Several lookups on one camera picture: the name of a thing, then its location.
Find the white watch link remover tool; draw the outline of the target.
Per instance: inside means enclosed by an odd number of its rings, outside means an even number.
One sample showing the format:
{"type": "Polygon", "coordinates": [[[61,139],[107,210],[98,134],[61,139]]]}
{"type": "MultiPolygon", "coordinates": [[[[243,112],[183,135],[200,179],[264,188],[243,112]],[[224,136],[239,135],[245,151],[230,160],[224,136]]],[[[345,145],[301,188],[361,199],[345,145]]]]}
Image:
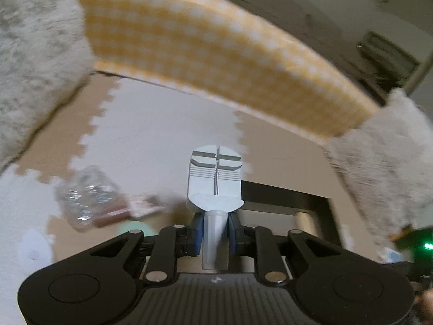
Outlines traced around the white watch link remover tool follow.
{"type": "Polygon", "coordinates": [[[220,145],[192,151],[187,207],[203,214],[202,268],[228,270],[228,217],[244,205],[241,197],[242,157],[220,145]]]}

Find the clear plastic screw box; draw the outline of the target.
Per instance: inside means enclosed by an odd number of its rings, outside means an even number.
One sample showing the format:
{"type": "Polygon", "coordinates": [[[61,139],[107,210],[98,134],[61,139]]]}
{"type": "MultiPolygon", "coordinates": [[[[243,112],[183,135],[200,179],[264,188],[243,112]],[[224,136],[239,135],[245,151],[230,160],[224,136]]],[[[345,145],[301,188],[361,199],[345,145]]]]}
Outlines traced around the clear plastic screw box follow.
{"type": "Polygon", "coordinates": [[[55,199],[69,224],[77,231],[93,227],[94,218],[128,208],[120,187],[97,166],[88,166],[54,190],[55,199]]]}

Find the black square tray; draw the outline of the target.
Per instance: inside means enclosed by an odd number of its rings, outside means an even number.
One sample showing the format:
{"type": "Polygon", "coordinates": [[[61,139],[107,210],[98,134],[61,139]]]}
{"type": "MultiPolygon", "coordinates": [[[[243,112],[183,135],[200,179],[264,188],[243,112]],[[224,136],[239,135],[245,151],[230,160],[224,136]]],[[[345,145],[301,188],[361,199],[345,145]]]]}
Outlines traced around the black square tray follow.
{"type": "Polygon", "coordinates": [[[243,225],[267,227],[275,235],[285,236],[289,230],[299,230],[296,213],[302,211],[314,220],[314,236],[342,245],[328,198],[246,180],[241,182],[241,190],[244,205],[238,216],[243,225]]]}

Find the small printed cardboard box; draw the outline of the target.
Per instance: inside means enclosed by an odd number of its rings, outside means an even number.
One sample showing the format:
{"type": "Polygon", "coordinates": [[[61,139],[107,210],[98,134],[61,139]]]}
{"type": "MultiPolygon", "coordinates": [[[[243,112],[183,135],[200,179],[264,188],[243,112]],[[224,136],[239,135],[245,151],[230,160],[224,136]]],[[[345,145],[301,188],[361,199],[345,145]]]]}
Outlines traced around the small printed cardboard box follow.
{"type": "Polygon", "coordinates": [[[164,207],[160,204],[156,195],[141,194],[129,197],[129,211],[132,219],[142,219],[162,210],[164,210],[164,207]]]}

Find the cream nail file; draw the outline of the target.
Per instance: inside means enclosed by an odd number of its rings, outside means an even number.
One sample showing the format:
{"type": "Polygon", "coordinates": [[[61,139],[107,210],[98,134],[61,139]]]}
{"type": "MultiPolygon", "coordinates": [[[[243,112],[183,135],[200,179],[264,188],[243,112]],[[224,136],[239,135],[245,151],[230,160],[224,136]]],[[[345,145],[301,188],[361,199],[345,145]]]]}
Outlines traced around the cream nail file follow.
{"type": "Polygon", "coordinates": [[[314,224],[314,220],[309,213],[305,213],[302,211],[298,211],[296,213],[297,226],[300,230],[305,231],[311,235],[316,233],[316,226],[314,224]]]}

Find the mint green round compact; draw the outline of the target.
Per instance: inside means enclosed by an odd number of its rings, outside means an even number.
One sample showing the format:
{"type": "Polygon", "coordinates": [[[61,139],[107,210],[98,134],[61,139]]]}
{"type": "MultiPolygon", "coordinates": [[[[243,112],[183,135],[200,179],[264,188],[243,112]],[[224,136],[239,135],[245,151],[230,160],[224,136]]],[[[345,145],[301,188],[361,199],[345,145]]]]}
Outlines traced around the mint green round compact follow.
{"type": "Polygon", "coordinates": [[[135,220],[122,222],[117,228],[117,234],[121,235],[131,230],[140,230],[144,236],[156,236],[158,234],[148,223],[135,220]]]}

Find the brown lipstick tube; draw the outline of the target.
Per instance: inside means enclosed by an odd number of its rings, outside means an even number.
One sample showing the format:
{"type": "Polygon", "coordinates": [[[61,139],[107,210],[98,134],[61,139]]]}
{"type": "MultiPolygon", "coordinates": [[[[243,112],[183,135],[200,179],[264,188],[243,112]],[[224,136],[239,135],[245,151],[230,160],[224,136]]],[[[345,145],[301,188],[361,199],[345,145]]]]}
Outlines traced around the brown lipstick tube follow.
{"type": "Polygon", "coordinates": [[[102,228],[107,225],[112,225],[114,223],[121,222],[123,220],[129,219],[131,217],[128,208],[121,208],[119,210],[112,210],[105,214],[102,214],[93,220],[93,225],[97,228],[102,228]]]}

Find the fluffy grey pillow right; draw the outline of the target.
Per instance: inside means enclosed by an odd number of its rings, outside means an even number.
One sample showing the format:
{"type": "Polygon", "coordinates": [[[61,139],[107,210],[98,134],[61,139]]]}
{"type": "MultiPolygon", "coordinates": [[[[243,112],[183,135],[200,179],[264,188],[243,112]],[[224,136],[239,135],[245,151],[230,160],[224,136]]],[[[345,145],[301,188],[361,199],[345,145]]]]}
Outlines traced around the fluffy grey pillow right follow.
{"type": "Polygon", "coordinates": [[[432,121],[401,89],[325,153],[377,244],[432,206],[432,121]]]}

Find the fluffy grey pillow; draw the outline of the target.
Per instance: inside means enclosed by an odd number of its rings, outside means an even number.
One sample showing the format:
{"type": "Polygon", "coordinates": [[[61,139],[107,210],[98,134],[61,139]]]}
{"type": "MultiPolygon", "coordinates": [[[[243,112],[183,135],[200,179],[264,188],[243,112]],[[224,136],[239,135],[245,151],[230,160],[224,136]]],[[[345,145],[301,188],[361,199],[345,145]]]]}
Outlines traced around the fluffy grey pillow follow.
{"type": "Polygon", "coordinates": [[[78,0],[1,0],[1,166],[93,70],[78,0]]]}
{"type": "Polygon", "coordinates": [[[432,206],[432,121],[401,89],[325,153],[377,244],[432,206]]]}

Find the white oval plastic piece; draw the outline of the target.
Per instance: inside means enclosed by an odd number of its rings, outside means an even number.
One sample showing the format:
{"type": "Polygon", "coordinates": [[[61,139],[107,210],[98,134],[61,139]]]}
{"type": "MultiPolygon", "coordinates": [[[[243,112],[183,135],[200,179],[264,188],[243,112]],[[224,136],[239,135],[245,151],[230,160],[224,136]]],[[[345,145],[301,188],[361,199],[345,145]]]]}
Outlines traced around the white oval plastic piece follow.
{"type": "Polygon", "coordinates": [[[30,275],[54,262],[53,249],[45,237],[36,230],[28,230],[17,247],[18,264],[30,275]]]}

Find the dark wooden shelf clutter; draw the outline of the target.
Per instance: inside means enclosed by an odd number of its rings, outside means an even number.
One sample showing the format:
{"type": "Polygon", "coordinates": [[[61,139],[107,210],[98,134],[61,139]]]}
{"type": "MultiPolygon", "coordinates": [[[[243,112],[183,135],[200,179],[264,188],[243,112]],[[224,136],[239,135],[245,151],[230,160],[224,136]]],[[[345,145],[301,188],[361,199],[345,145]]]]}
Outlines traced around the dark wooden shelf clutter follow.
{"type": "Polygon", "coordinates": [[[384,92],[404,87],[420,65],[413,55],[375,32],[367,32],[357,49],[370,67],[370,79],[384,92]]]}

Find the yellow gingham sofa cushion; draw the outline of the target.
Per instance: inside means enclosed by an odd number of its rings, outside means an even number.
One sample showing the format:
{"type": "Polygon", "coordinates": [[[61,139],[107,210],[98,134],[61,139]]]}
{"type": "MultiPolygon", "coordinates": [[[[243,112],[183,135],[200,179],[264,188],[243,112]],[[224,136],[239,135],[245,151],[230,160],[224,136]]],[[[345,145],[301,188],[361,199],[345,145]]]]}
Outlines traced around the yellow gingham sofa cushion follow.
{"type": "Polygon", "coordinates": [[[291,34],[227,0],[79,0],[97,71],[199,95],[317,143],[378,105],[291,34]]]}

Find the fluffy grey pillow left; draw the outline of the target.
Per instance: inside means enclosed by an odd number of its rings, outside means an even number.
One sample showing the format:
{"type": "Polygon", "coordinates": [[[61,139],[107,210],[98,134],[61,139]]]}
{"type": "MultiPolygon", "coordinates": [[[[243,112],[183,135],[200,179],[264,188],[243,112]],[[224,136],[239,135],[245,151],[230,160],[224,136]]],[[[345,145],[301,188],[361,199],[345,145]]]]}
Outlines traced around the fluffy grey pillow left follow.
{"type": "Polygon", "coordinates": [[[93,70],[78,0],[1,0],[1,166],[93,70]]]}

